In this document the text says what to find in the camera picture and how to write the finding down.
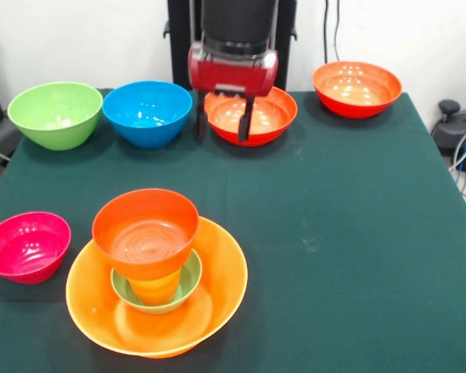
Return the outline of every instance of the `yellow-orange bowl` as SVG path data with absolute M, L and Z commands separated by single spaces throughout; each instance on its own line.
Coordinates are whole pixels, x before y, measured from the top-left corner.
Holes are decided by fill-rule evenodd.
M 91 341 L 120 354 L 164 358 L 194 348 L 235 314 L 248 271 L 240 245 L 206 218 L 200 218 L 192 246 L 203 266 L 198 287 L 174 312 L 148 315 L 117 297 L 110 282 L 112 268 L 90 241 L 72 264 L 66 284 L 73 322 Z

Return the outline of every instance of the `white wall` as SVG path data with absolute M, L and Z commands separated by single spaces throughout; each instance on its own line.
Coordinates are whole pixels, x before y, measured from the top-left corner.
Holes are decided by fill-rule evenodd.
M 336 0 L 330 2 L 331 41 Z M 298 2 L 288 89 L 312 89 L 311 73 L 324 61 L 324 3 Z M 340 58 L 392 70 L 427 126 L 438 118 L 442 98 L 466 108 L 466 0 L 341 3 Z M 162 39 L 166 20 L 165 0 L 0 0 L 2 104 L 52 80 L 115 87 L 172 79 L 169 39 Z

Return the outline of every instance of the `bowl rim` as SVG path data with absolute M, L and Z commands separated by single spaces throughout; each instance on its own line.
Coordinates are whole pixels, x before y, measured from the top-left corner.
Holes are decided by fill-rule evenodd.
M 295 118 L 297 118 L 297 115 L 298 115 L 298 104 L 297 104 L 297 101 L 294 99 L 294 97 L 288 93 L 287 91 L 281 89 L 281 88 L 278 88 L 276 86 L 273 86 L 271 88 L 271 90 L 274 90 L 275 92 L 278 92 L 278 93 L 281 93 L 283 94 L 284 96 L 287 97 L 288 100 L 290 100 L 294 105 L 295 105 L 295 112 L 294 112 L 294 115 L 292 115 L 291 117 L 289 117 L 287 123 L 285 125 L 283 125 L 282 127 L 279 127 L 277 128 L 276 130 L 274 131 L 270 131 L 270 132 L 262 132 L 260 134 L 249 134 L 249 138 L 252 138 L 252 137 L 258 137 L 258 136 L 266 136 L 267 134 L 274 134 L 278 131 L 285 131 L 295 120 Z M 209 95 L 213 95 L 215 96 L 212 92 L 209 92 L 207 94 L 208 96 Z M 260 99 L 266 99 L 268 101 L 271 101 L 268 96 L 260 96 L 259 98 Z M 214 112 L 214 110 L 216 109 L 215 106 L 213 106 L 210 111 L 211 112 Z M 209 125 L 213 128 L 213 129 L 219 129 L 220 131 L 223 131 L 223 132 L 226 132 L 227 134 L 238 134 L 238 130 L 236 131 L 229 131 L 229 130 L 225 130 L 223 127 L 219 127 L 217 126 L 215 123 L 211 122 L 210 120 L 208 121 Z
M 131 124 L 125 124 L 125 123 L 121 123 L 120 121 L 116 120 L 113 118 L 113 116 L 110 116 L 110 115 L 107 115 L 106 113 L 106 100 L 111 96 L 113 95 L 116 91 L 118 91 L 119 89 L 122 89 L 122 88 L 126 88 L 126 87 L 129 87 L 131 85 L 141 85 L 141 84 L 148 84 L 148 83 L 151 83 L 151 84 L 163 84 L 163 85 L 171 85 L 171 86 L 175 86 L 177 89 L 183 91 L 184 93 L 187 94 L 187 97 L 189 99 L 189 105 L 188 105 L 188 108 L 186 110 L 184 110 L 184 114 L 179 117 L 179 118 L 176 118 L 175 120 L 173 120 L 172 122 L 168 122 L 168 123 L 164 123 L 162 126 L 158 126 L 158 127 L 135 127 L 134 125 L 131 125 Z M 125 127 L 125 128 L 138 128 L 138 129 L 153 129 L 153 128 L 162 128 L 162 127 L 166 127 L 170 124 L 174 124 L 175 122 L 178 122 L 180 121 L 181 119 L 187 117 L 190 112 L 192 111 L 192 108 L 193 108 L 193 97 L 191 95 L 191 93 L 184 89 L 181 85 L 177 85 L 175 83 L 171 83 L 171 82 L 165 82 L 165 81 L 162 81 L 162 80 L 141 80 L 141 81 L 136 81 L 136 82 L 131 82 L 131 83 L 127 83 L 125 85 L 122 85 L 120 87 L 117 87 L 115 89 L 113 89 L 112 91 L 109 92 L 109 94 L 107 94 L 107 96 L 105 97 L 105 99 L 103 99 L 103 103 L 102 103 L 102 112 L 103 112 L 103 115 L 109 120 L 111 121 L 112 123 L 114 124 L 117 124 L 118 126 L 121 126 L 121 127 Z
M 319 94 L 319 95 L 323 95 L 324 97 L 328 97 L 331 99 L 331 97 L 329 97 L 328 95 L 326 95 L 325 93 L 323 93 L 318 87 L 319 85 L 317 85 L 315 83 L 315 76 L 316 74 L 321 71 L 322 69 L 325 69 L 327 68 L 328 66 L 331 66 L 331 65 L 336 65 L 336 64 L 361 64 L 361 65 L 365 65 L 365 66 L 368 66 L 370 68 L 377 68 L 378 70 L 382 70 L 382 71 L 385 71 L 387 72 L 388 74 L 390 74 L 394 79 L 395 81 L 398 83 L 398 93 L 391 97 L 388 101 L 384 101 L 383 103 L 379 103 L 377 105 L 356 105 L 355 103 L 344 103 L 343 101 L 338 101 L 337 99 L 333 99 L 334 101 L 338 102 L 338 103 L 344 103 L 345 105 L 348 105 L 348 106 L 353 106 L 353 107 L 379 107 L 379 106 L 386 106 L 386 105 L 390 105 L 392 103 L 394 103 L 399 97 L 400 95 L 402 94 L 402 82 L 400 81 L 400 79 L 397 77 L 396 74 L 394 74 L 393 72 L 391 72 L 390 70 L 387 70 L 386 68 L 382 68 L 381 66 L 378 66 L 377 64 L 370 64 L 369 62 L 363 62 L 363 61 L 352 61 L 352 60 L 343 60 L 343 61 L 333 61 L 333 62 L 329 62 L 328 64 L 322 64 L 321 66 L 319 66 L 318 68 L 316 68 L 314 70 L 314 72 L 312 73 L 312 85 L 314 86 L 316 92 Z
M 170 189 L 165 189 L 165 188 L 141 188 L 141 189 L 136 189 L 136 190 L 130 190 L 126 193 L 122 193 L 122 194 L 119 194 L 118 196 L 115 196 L 114 198 L 112 198 L 111 200 L 109 200 L 108 202 L 106 202 L 96 213 L 95 217 L 93 218 L 93 223 L 92 223 L 92 240 L 93 242 L 97 245 L 97 247 L 99 248 L 99 251 L 101 251 L 106 257 L 110 258 L 112 261 L 116 262 L 116 263 L 124 263 L 124 264 L 135 264 L 135 265 L 148 265 L 148 264 L 156 264 L 156 263 L 159 263 L 159 262 L 162 262 L 164 260 L 167 260 L 170 256 L 166 256 L 164 258 L 161 258 L 161 259 L 158 259 L 158 260 L 152 260 L 152 261 L 148 261 L 148 262 L 144 262 L 144 263 L 136 263 L 136 262 L 131 262 L 129 260 L 119 260 L 119 259 L 116 259 L 114 256 L 110 255 L 107 251 L 105 251 L 101 245 L 98 243 L 98 240 L 96 238 L 96 235 L 95 235 L 95 223 L 96 223 L 96 220 L 97 218 L 100 216 L 100 214 L 102 213 L 102 211 L 105 209 L 106 206 L 108 206 L 109 204 L 113 203 L 115 200 L 119 200 L 120 198 L 123 198 L 123 197 L 126 197 L 127 195 L 129 194 L 133 194 L 133 193 L 138 193 L 138 192 L 143 192 L 143 191 L 164 191 L 166 193 L 171 193 L 171 194 L 175 194 L 181 198 L 184 198 L 185 200 L 187 200 L 192 206 L 193 206 L 193 209 L 195 211 L 195 216 L 196 216 L 196 229 L 195 229 L 195 232 L 192 234 L 192 236 L 190 237 L 190 240 L 186 241 L 186 243 L 183 245 L 182 248 L 180 248 L 179 250 L 175 251 L 172 256 L 174 255 L 177 255 L 178 253 L 181 253 L 183 250 L 185 250 L 186 248 L 190 247 L 190 245 L 192 245 L 193 243 L 193 240 L 195 239 L 196 237 L 196 234 L 198 233 L 199 231 L 199 226 L 200 226 L 200 215 L 199 215 L 199 211 L 198 209 L 196 208 L 195 204 L 187 197 L 185 196 L 184 194 L 181 194 L 181 193 L 178 193 L 178 192 L 175 192 L 174 190 L 170 190 Z
M 43 266 L 41 268 L 38 268 L 36 270 L 31 270 L 29 272 L 22 272 L 22 273 L 19 273 L 19 274 L 11 274 L 11 273 L 8 273 L 8 272 L 1 272 L 0 271 L 0 276 L 1 277 L 24 277 L 24 276 L 29 276 L 29 275 L 32 275 L 32 274 L 37 274 L 37 273 L 41 272 L 42 270 L 44 270 L 45 268 L 50 267 L 59 258 L 62 258 L 69 249 L 69 245 L 71 244 L 71 237 L 72 237 L 71 227 L 69 226 L 69 224 L 66 222 L 66 220 L 64 218 L 62 218 L 60 215 L 54 214 L 53 212 L 48 212 L 48 211 L 28 211 L 28 212 L 23 212 L 21 214 L 16 214 L 16 215 L 11 216 L 10 218 L 6 218 L 5 220 L 0 221 L 0 226 L 5 224 L 7 221 L 11 221 L 11 220 L 14 220 L 14 219 L 17 219 L 17 218 L 22 218 L 22 217 L 32 215 L 32 214 L 50 215 L 50 216 L 60 220 L 61 223 L 64 224 L 65 227 L 68 229 L 68 240 L 67 240 L 64 248 L 61 250 L 61 252 L 58 255 L 55 256 L 55 259 L 53 261 L 49 262 L 48 264 L 46 264 L 45 266 Z
M 234 247 L 240 253 L 240 256 L 242 258 L 242 267 L 243 267 L 243 270 L 245 271 L 245 274 L 244 274 L 244 277 L 243 277 L 244 286 L 243 286 L 243 289 L 242 289 L 242 293 L 240 294 L 240 297 L 238 297 L 238 300 L 237 300 L 236 304 L 234 305 L 234 307 L 232 308 L 232 310 L 224 317 L 224 319 L 214 329 L 212 329 L 209 333 L 204 334 L 200 338 L 197 338 L 193 342 L 187 343 L 184 346 L 174 347 L 174 348 L 171 348 L 169 350 L 164 350 L 164 351 L 159 351 L 159 352 L 141 352 L 141 351 L 134 351 L 134 350 L 124 350 L 124 349 L 121 349 L 121 348 L 118 348 L 118 347 L 110 346 L 108 343 L 104 343 L 104 342 L 96 339 L 91 333 L 89 333 L 84 327 L 82 327 L 81 323 L 76 319 L 75 314 L 72 311 L 72 304 L 71 304 L 70 298 L 68 296 L 69 283 L 70 283 L 70 280 L 71 280 L 71 278 L 73 276 L 71 270 L 69 270 L 68 279 L 66 280 L 66 285 L 65 285 L 66 304 L 67 304 L 67 307 L 68 307 L 69 315 L 70 315 L 73 323 L 78 327 L 78 329 L 81 331 L 81 333 L 84 334 L 93 343 L 96 343 L 99 346 L 106 348 L 107 350 L 117 352 L 118 354 L 153 358 L 153 357 L 166 357 L 166 356 L 172 357 L 172 356 L 175 356 L 175 354 L 184 354 L 188 350 L 190 350 L 190 349 L 194 348 L 195 346 L 197 346 L 199 343 L 204 342 L 207 338 L 213 336 L 223 326 L 225 326 L 228 323 L 228 321 L 230 321 L 230 319 L 235 315 L 235 313 L 238 311 L 238 309 L 240 308 L 240 305 L 243 302 L 243 298 L 245 297 L 245 293 L 247 291 L 247 286 L 248 286 L 248 283 L 249 283 L 249 268 L 247 266 L 247 260 L 245 258 L 245 254 L 243 253 L 243 250 L 242 250 L 241 246 L 238 244 L 238 241 L 235 239 L 235 237 L 233 237 L 233 235 L 230 232 L 228 232 L 225 228 L 223 228 L 221 225 L 219 225 L 215 221 L 204 218 L 202 216 L 200 217 L 200 220 L 204 220 L 207 223 L 211 223 L 216 229 L 222 231 L 224 234 L 229 235 L 231 237 L 232 242 L 234 243 Z M 81 252 L 91 242 L 95 242 L 95 241 L 93 241 L 93 240 L 89 241 L 82 248 L 80 253 L 76 256 L 74 262 L 72 263 L 72 266 L 74 266 L 75 263 L 77 262 L 77 260 L 79 260 Z
M 97 93 L 97 96 L 99 97 L 99 100 L 100 100 L 100 103 L 98 105 L 98 109 L 95 111 L 95 113 L 93 113 L 92 116 L 90 116 L 89 118 L 86 118 L 84 120 L 79 120 L 79 121 L 76 121 L 74 122 L 72 125 L 70 125 L 69 127 L 63 127 L 63 128 L 54 128 L 54 129 L 46 129 L 46 128 L 31 128 L 31 127 L 28 127 L 28 126 L 24 126 L 22 124 L 19 124 L 19 122 L 17 120 L 14 120 L 13 116 L 10 115 L 10 108 L 12 107 L 12 105 L 16 102 L 16 100 L 18 100 L 19 98 L 21 98 L 22 96 L 26 95 L 27 93 L 33 91 L 34 89 L 38 89 L 38 88 L 42 88 L 42 87 L 46 87 L 46 86 L 49 86 L 49 85 L 79 85 L 81 87 L 85 87 L 85 88 L 88 88 L 90 89 L 91 91 L 93 92 L 96 92 Z M 71 128 L 73 127 L 77 127 L 91 119 L 93 119 L 93 117 L 95 117 L 99 112 L 100 110 L 102 109 L 102 104 L 103 104 L 103 96 L 102 96 L 102 93 L 95 87 L 93 87 L 92 85 L 90 84 L 86 84 L 86 83 L 81 83 L 81 82 L 69 82 L 69 81 L 59 81 L 59 82 L 48 82 L 48 83 L 44 83 L 44 84 L 39 84 L 39 85 L 35 85 L 34 87 L 31 87 L 31 88 L 28 88 L 26 89 L 25 91 L 22 91 L 20 94 L 18 94 L 16 97 L 14 97 L 12 99 L 12 101 L 10 102 L 10 104 L 7 106 L 7 116 L 9 117 L 9 119 L 18 127 L 18 128 L 22 128 L 22 129 L 25 129 L 25 130 L 29 130 L 29 131 L 37 131 L 37 132 L 54 132 L 54 131 L 66 131 L 66 130 L 70 130 Z
M 190 295 L 195 291 L 195 289 L 199 286 L 199 283 L 200 283 L 200 279 L 202 278 L 202 260 L 200 259 L 200 256 L 199 254 L 195 251 L 195 249 L 192 249 L 192 252 L 190 253 L 190 255 L 193 255 L 199 262 L 199 275 L 198 275 L 198 278 L 196 279 L 196 283 L 193 284 L 192 288 L 186 292 L 184 295 L 181 296 L 181 298 L 179 299 L 176 299 L 175 301 L 172 301 L 172 302 L 168 302 L 168 303 L 165 303 L 164 305 L 138 305 L 136 303 L 133 303 L 132 301 L 130 301 L 129 299 L 125 298 L 116 288 L 116 286 L 114 285 L 114 274 L 117 274 L 118 276 L 121 276 L 123 277 L 126 281 L 127 279 L 122 275 L 122 274 L 119 274 L 117 273 L 116 270 L 112 269 L 110 271 L 110 284 L 112 285 L 112 289 L 114 290 L 114 292 L 117 294 L 117 296 L 123 300 L 123 302 L 126 302 L 128 305 L 130 305 L 131 307 L 135 307 L 136 309 L 148 309 L 148 310 L 152 310 L 152 311 L 159 311 L 159 310 L 163 310 L 163 309 L 167 309 L 169 307 L 172 307 L 174 305 L 177 305 L 183 301 L 185 301 L 186 299 L 188 299 L 190 297 Z

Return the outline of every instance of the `blue bowl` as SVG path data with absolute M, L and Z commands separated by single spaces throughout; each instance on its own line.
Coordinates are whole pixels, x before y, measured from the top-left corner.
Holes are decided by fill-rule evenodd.
M 139 148 L 159 148 L 181 131 L 193 99 L 179 85 L 135 82 L 114 89 L 102 111 L 123 138 Z

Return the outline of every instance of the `small orange bowl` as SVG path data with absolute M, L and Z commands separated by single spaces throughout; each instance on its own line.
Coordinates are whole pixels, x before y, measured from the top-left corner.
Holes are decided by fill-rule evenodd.
M 328 109 L 352 119 L 383 112 L 402 93 L 402 85 L 395 75 L 364 62 L 324 64 L 314 72 L 312 83 Z
M 198 226 L 198 211 L 188 198 L 171 190 L 141 189 L 103 206 L 92 234 L 119 274 L 156 280 L 188 260 Z
M 245 99 L 209 93 L 205 99 L 209 124 L 219 136 L 239 146 L 260 146 L 278 138 L 297 116 L 297 103 L 288 93 L 273 87 L 266 97 L 256 97 L 252 111 L 249 139 L 238 141 L 240 118 Z

